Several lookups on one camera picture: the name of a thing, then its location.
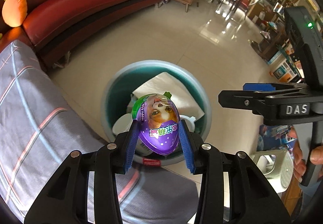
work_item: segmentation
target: trash bin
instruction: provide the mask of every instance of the trash bin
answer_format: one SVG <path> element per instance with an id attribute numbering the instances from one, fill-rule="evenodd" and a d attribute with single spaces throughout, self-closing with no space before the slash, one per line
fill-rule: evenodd
<path id="1" fill-rule="evenodd" d="M 109 81 L 103 93 L 101 123 L 109 141 L 113 142 L 115 140 L 112 127 L 126 113 L 132 92 L 162 72 L 167 72 L 181 81 L 204 111 L 205 115 L 195 122 L 195 132 L 199 133 L 203 140 L 206 139 L 212 123 L 212 109 L 209 98 L 201 84 L 191 73 L 175 64 L 147 60 L 122 68 Z M 134 161 L 138 163 L 158 166 L 175 164 L 182 160 L 184 160 L 184 156 L 181 149 L 166 157 L 155 153 L 144 158 L 137 154 L 134 155 Z"/>

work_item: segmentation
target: orange carrot plush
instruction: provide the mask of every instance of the orange carrot plush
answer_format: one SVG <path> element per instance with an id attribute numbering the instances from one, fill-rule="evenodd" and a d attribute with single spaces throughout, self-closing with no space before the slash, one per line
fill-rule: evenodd
<path id="1" fill-rule="evenodd" d="M 27 17 L 27 0 L 4 0 L 2 18 L 10 27 L 21 26 Z"/>

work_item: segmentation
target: chocolate egg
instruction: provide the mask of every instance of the chocolate egg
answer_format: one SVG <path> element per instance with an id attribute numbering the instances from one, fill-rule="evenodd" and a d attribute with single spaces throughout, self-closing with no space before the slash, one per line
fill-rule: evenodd
<path id="1" fill-rule="evenodd" d="M 180 117 L 170 97 L 168 92 L 164 95 L 145 95 L 136 101 L 132 109 L 132 119 L 137 119 L 141 125 L 139 138 L 160 155 L 172 153 L 179 142 Z"/>

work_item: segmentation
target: red leather sofa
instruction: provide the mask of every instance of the red leather sofa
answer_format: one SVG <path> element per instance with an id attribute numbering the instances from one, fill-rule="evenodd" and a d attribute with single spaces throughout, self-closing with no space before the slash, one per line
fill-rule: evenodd
<path id="1" fill-rule="evenodd" d="M 10 42 L 19 39 L 33 48 L 47 69 L 101 28 L 160 1 L 27 0 L 28 16 L 22 26 L 9 28 L 1 17 L 0 33 L 4 36 L 0 40 L 0 52 Z"/>

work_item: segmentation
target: gray blanket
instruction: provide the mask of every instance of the gray blanket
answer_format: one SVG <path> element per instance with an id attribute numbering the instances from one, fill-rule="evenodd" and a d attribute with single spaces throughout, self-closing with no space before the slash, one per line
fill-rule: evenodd
<path id="1" fill-rule="evenodd" d="M 40 69 L 32 49 L 16 40 L 0 53 L 0 195 L 22 222 L 72 150 L 101 146 Z M 91 174 L 88 220 L 94 223 L 93 179 Z M 123 223 L 187 223 L 196 212 L 194 182 L 172 172 L 134 165 L 116 180 Z"/>

